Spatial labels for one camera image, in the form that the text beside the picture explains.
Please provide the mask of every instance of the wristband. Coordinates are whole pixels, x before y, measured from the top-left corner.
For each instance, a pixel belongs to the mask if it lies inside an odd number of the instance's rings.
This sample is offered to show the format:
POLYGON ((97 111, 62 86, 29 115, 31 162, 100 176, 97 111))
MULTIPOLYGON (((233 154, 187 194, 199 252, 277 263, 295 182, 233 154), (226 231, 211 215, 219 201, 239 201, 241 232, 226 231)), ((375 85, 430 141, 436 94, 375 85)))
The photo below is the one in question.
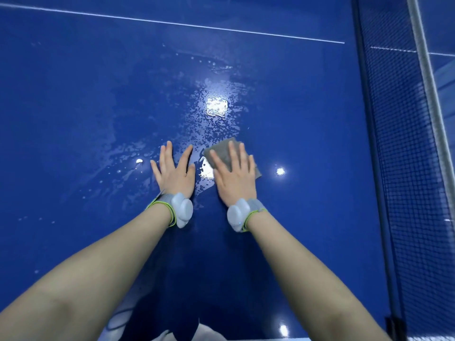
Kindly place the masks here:
POLYGON ((238 200, 227 210, 227 221, 236 232, 247 232, 247 221, 254 213, 266 211, 264 205, 257 199, 238 200))
POLYGON ((160 192, 158 196, 151 201, 147 206, 153 206, 156 203, 162 203, 166 205, 171 211, 171 223, 169 227, 177 224, 179 229, 185 227, 193 215, 193 203, 191 200, 186 199, 182 193, 177 194, 163 194, 160 192))

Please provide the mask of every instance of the white wrist sensor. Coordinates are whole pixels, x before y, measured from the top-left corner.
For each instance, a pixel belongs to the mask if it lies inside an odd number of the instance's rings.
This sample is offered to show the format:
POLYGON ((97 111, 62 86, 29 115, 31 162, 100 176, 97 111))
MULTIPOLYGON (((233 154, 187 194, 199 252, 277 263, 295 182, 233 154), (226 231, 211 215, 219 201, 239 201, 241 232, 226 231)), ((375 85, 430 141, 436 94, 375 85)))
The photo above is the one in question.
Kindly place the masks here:
POLYGON ((193 216, 193 203, 186 199, 182 193, 162 194, 157 201, 165 202, 172 206, 175 212, 175 218, 178 228, 183 228, 193 216))
POLYGON ((254 212, 265 211, 264 205, 257 199, 238 200, 235 205, 232 205, 227 210, 227 221, 236 232, 247 231, 245 222, 248 217, 254 212))

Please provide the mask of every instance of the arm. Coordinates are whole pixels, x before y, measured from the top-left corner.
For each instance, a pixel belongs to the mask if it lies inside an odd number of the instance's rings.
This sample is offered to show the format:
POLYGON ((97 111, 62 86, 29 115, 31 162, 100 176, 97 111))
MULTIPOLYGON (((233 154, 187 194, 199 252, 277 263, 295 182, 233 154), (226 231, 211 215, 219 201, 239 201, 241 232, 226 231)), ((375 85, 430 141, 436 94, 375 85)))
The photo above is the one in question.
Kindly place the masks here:
MULTIPOLYGON (((240 145, 240 161, 229 143, 232 172, 214 151, 215 182, 227 206, 256 198, 253 156, 240 145)), ((313 341, 390 340, 350 290, 266 211, 247 227, 259 244, 291 308, 313 341)))
MULTIPOLYGON (((161 171, 151 161, 161 190, 191 196, 195 180, 194 165, 187 173, 191 149, 185 150, 176 168, 168 141, 161 148, 161 171)), ((96 340, 170 221, 168 207, 154 204, 59 264, 0 314, 0 340, 96 340)))

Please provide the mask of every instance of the cleaning cloth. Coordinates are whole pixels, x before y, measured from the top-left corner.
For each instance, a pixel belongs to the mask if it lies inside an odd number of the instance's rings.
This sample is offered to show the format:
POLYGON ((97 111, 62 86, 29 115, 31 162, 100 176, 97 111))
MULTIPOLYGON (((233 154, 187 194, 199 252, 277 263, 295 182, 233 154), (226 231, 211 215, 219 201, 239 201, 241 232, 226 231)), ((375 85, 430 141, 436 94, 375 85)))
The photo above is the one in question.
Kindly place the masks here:
MULTIPOLYGON (((213 161, 212 156, 210 155, 210 150, 213 149, 216 154, 218 154, 218 157, 220 157, 221 161, 223 161, 227 169, 232 172, 232 162, 231 162, 231 156, 229 154, 229 142, 232 141, 234 143, 234 148, 237 152, 237 157, 240 159, 240 149, 239 145, 240 142, 238 142, 235 138, 230 138, 230 139, 225 139, 217 144, 214 144, 212 147, 209 147, 204 150, 204 157, 207 159, 208 163, 213 169, 216 169, 217 166, 215 165, 215 162, 213 161)), ((256 166, 254 168, 254 174, 255 178, 259 178, 262 176, 262 174, 259 172, 258 167, 256 166)))

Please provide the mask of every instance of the neon green wristband trim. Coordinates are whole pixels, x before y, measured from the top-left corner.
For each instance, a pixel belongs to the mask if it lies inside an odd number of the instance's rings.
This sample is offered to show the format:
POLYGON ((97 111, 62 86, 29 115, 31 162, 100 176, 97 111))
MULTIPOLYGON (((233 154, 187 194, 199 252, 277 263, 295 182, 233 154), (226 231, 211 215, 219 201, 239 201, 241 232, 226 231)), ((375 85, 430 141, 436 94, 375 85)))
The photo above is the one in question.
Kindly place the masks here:
POLYGON ((249 219, 254 213, 259 213, 259 212, 262 212, 262 211, 267 211, 267 210, 266 210, 265 208, 261 208, 261 209, 259 209, 258 211, 252 211, 252 212, 250 212, 250 214, 248 214, 247 218, 245 219, 245 222, 243 223, 241 232, 249 232, 250 230, 247 228, 248 219, 249 219))
POLYGON ((153 206, 156 203, 161 203, 163 205, 166 205, 169 208, 169 210, 171 211, 171 216, 172 216, 171 223, 169 224, 168 227, 172 227, 172 226, 174 226, 177 223, 177 218, 175 216, 175 211, 174 211, 173 207, 171 205, 169 205, 167 202, 157 201, 157 199, 158 199, 158 197, 160 197, 160 195, 161 195, 161 193, 159 193, 158 196, 155 197, 155 199, 149 203, 149 205, 146 207, 146 209, 150 208, 151 206, 153 206))

